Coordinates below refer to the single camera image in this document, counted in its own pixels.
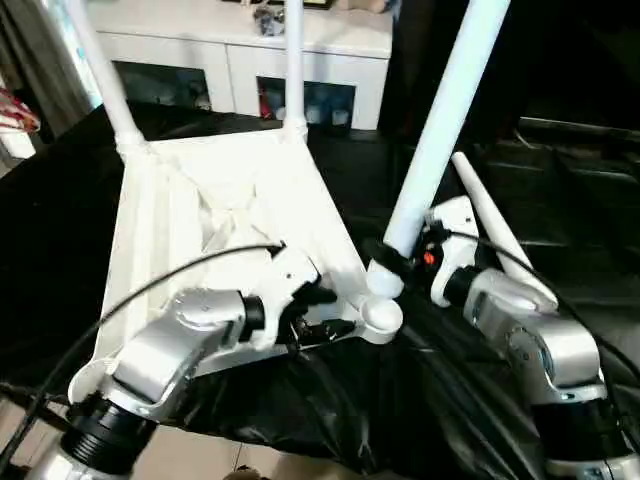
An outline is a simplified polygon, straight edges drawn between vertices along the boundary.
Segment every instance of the black table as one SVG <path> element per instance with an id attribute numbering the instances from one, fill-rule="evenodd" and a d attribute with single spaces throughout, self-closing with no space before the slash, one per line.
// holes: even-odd
<path id="1" fill-rule="evenodd" d="M 160 106 L 132 111 L 148 139 L 277 126 Z M 356 245 L 379 238 L 410 148 L 375 134 L 313 129 L 309 148 Z M 469 152 L 533 264 L 594 330 L 640 363 L 638 157 L 508 145 Z M 0 181 L 2 390 L 33 391 L 98 317 L 121 178 L 98 109 Z M 460 193 L 447 171 L 438 201 Z M 491 262 L 486 253 L 481 261 Z M 354 339 L 200 378 L 173 423 L 333 458 L 357 471 L 541 478 L 535 428 L 508 366 L 458 312 L 434 307 L 422 292 L 406 292 L 400 302 L 405 325 L 391 344 Z M 610 363 L 620 403 L 640 413 L 633 379 Z M 61 384 L 51 393 L 64 390 Z"/>

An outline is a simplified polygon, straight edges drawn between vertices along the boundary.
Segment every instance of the wire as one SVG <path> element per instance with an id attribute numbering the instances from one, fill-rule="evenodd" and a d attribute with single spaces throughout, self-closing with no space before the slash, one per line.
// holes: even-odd
<path id="1" fill-rule="evenodd" d="M 520 258 L 518 258 L 516 255 L 514 255 L 510 251 L 492 242 L 491 240 L 487 240 L 486 238 L 478 237 L 476 235 L 472 235 L 469 233 L 457 232 L 457 231 L 448 230 L 448 229 L 445 229 L 443 233 L 445 233 L 445 235 L 450 235 L 453 237 L 461 237 L 461 238 L 467 238 L 469 240 L 473 240 L 477 242 L 479 245 L 483 245 L 485 247 L 488 247 L 494 250 L 496 253 L 499 253 L 500 255 L 504 255 L 505 257 L 509 258 L 509 260 L 517 263 L 520 267 L 522 267 L 527 272 L 529 272 L 529 274 L 533 275 L 536 279 L 542 282 L 549 290 L 551 290 L 554 293 L 554 295 L 558 299 L 558 303 L 560 307 L 566 310 L 580 325 L 582 325 L 584 328 L 587 329 L 587 331 L 591 334 L 591 336 L 593 336 L 593 339 L 595 340 L 596 344 L 598 344 L 601 348 L 604 348 L 605 350 L 608 350 L 611 354 L 613 354 L 613 356 L 615 356 L 620 361 L 620 363 L 622 363 L 631 372 L 631 374 L 635 377 L 636 381 L 640 383 L 640 369 L 629 359 L 629 357 L 627 357 L 624 353 L 622 353 L 622 351 L 620 351 L 618 347 L 611 344 L 609 341 L 605 340 L 600 335 L 595 333 L 591 328 L 589 328 L 589 326 L 584 321 L 584 319 L 580 316 L 580 314 L 578 313 L 576 308 L 573 306 L 573 304 L 569 300 L 567 300 L 567 298 L 564 295 L 562 295 L 558 291 L 558 289 L 554 287 L 553 283 L 549 281 L 547 278 L 545 278 L 544 275 L 542 275 L 540 272 L 538 272 L 537 270 L 527 265 L 524 261 L 522 261 Z M 607 391 L 611 395 L 611 404 L 613 405 L 616 415 L 622 420 L 623 415 L 620 411 L 618 403 L 615 401 L 615 398 L 614 398 L 614 389 L 613 389 L 613 383 L 611 382 L 611 376 L 608 374 L 608 368 L 605 369 L 604 363 L 602 364 L 602 373 L 604 376 L 604 383 L 607 387 Z M 636 453 L 640 453 L 640 443 L 635 439 L 633 435 L 631 435 L 627 431 L 624 425 L 622 425 L 622 430 L 626 434 L 627 439 L 632 444 Z"/>
<path id="2" fill-rule="evenodd" d="M 228 250 L 211 253 L 203 257 L 196 258 L 195 260 L 192 260 L 182 265 L 181 267 L 176 268 L 175 270 L 165 273 L 164 275 L 160 275 L 154 280 L 151 280 L 150 282 L 146 283 L 142 287 L 138 288 L 133 293 L 130 293 L 124 299 L 120 300 L 120 302 L 118 302 L 113 308 L 111 308 L 111 310 L 109 310 L 104 316 L 102 316 L 102 318 L 94 322 L 93 325 L 91 325 L 82 334 L 82 336 L 78 338 L 73 345 L 71 345 L 71 347 L 65 352 L 62 358 L 58 361 L 58 363 L 53 368 L 51 373 L 47 376 L 47 378 L 44 380 L 44 382 L 42 382 L 42 385 L 40 386 L 40 388 L 38 389 L 38 392 L 34 396 L 33 401 L 31 402 L 31 405 L 25 412 L 24 417 L 20 422 L 20 425 L 18 426 L 18 428 L 16 428 L 11 439 L 9 440 L 6 447 L 2 451 L 2 455 L 0 456 L 0 478 L 3 478 L 3 475 L 7 467 L 9 466 L 9 462 L 11 461 L 11 458 L 20 447 L 20 444 L 23 442 L 23 440 L 29 433 L 29 430 L 31 430 L 31 427 L 33 427 L 33 424 L 37 419 L 37 412 L 43 406 L 43 403 L 46 399 L 47 390 L 49 390 L 49 388 L 54 384 L 54 382 L 58 379 L 58 377 L 62 373 L 64 373 L 64 370 L 68 366 L 69 362 L 73 360 L 74 357 L 79 353 L 82 346 L 93 338 L 94 334 L 98 331 L 98 329 L 102 325 L 107 323 L 117 313 L 119 313 L 123 308 L 125 308 L 129 303 L 131 303 L 133 300 L 138 298 L 140 295 L 148 292 L 149 290 L 157 287 L 161 283 L 166 282 L 170 278 L 174 277 L 175 275 L 178 275 L 179 273 L 184 272 L 185 270 L 189 270 L 197 265 L 209 262 L 211 260 L 226 256 L 226 255 L 232 255 L 232 254 L 251 251 L 251 250 L 272 250 L 272 249 L 280 249 L 280 248 L 282 248 L 281 245 L 275 245 L 275 244 L 249 245 L 245 247 L 230 248 Z"/>
<path id="3" fill-rule="evenodd" d="M 513 134 L 516 136 L 518 140 L 520 140 L 520 143 L 522 143 L 529 150 L 539 150 L 538 147 L 534 147 L 529 142 L 527 142 L 517 129 L 513 130 Z"/>

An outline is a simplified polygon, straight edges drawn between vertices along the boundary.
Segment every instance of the white cabinet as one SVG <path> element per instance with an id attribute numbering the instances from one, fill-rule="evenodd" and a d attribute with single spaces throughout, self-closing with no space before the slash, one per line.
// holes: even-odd
<path id="1" fill-rule="evenodd" d="M 117 0 L 89 2 L 89 9 L 131 99 L 183 105 L 197 104 L 200 95 L 218 112 L 265 115 L 280 96 L 284 39 L 259 35 L 250 8 L 220 0 Z M 304 31 L 305 101 L 313 104 L 308 119 L 375 129 L 391 56 L 391 15 L 305 10 Z M 163 86 L 172 75 L 173 92 Z M 140 76 L 151 79 L 149 88 L 136 86 Z"/>

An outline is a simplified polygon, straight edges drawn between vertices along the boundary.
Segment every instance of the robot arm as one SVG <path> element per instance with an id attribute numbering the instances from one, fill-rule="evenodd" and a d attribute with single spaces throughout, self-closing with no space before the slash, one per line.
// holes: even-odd
<path id="1" fill-rule="evenodd" d="M 175 411 L 201 362 L 238 344 L 250 343 L 258 351 L 273 346 L 287 307 L 301 291 L 308 299 L 318 281 L 309 258 L 285 248 L 252 295 L 209 289 L 178 293 L 159 318 L 125 344 L 98 391 L 72 407 L 72 428 L 28 479 L 129 478 L 155 428 Z M 335 295 L 320 291 L 324 301 L 335 300 Z"/>
<path id="2" fill-rule="evenodd" d="M 551 478 L 640 479 L 640 458 L 627 445 L 600 368 L 593 336 L 558 313 L 540 291 L 504 273 L 475 266 L 477 235 L 466 197 L 426 216 L 414 256 L 378 245 L 375 260 L 428 289 L 442 307 L 462 309 L 514 369 L 533 413 Z"/>

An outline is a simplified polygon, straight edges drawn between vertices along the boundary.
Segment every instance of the white pole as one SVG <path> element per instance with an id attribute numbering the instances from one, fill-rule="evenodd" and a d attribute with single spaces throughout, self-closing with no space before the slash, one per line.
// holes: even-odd
<path id="1" fill-rule="evenodd" d="M 473 203 L 476 212 L 478 212 L 480 221 L 491 241 L 500 245 L 531 267 L 529 257 L 527 257 L 527 254 L 518 243 L 518 240 L 494 203 L 493 198 L 491 198 L 491 195 L 489 195 L 489 192 L 487 192 L 487 189 L 482 184 L 482 180 L 480 180 L 476 171 L 469 163 L 467 156 L 462 152 L 456 152 L 451 157 L 451 161 L 455 165 L 456 171 L 467 190 L 467 194 L 469 198 L 471 198 L 471 203 Z M 538 289 L 557 305 L 558 299 L 556 296 L 537 278 L 513 260 L 509 260 L 503 255 L 498 255 L 498 259 L 507 275 Z"/>
<path id="2" fill-rule="evenodd" d="M 509 0 L 469 1 L 384 235 L 384 242 L 405 257 L 415 246 L 508 8 Z M 367 283 L 372 292 L 387 298 L 397 297 L 403 288 L 399 277 L 374 261 Z"/>
<path id="3" fill-rule="evenodd" d="M 307 121 L 304 115 L 303 13 L 302 0 L 286 0 L 287 80 L 284 128 L 289 132 L 305 137 L 307 134 Z"/>
<path id="4" fill-rule="evenodd" d="M 116 135 L 116 145 L 140 144 L 144 142 L 144 138 L 125 102 L 124 90 L 116 69 L 100 47 L 84 2 L 85 0 L 66 0 L 67 12 L 100 89 L 104 108 Z"/>

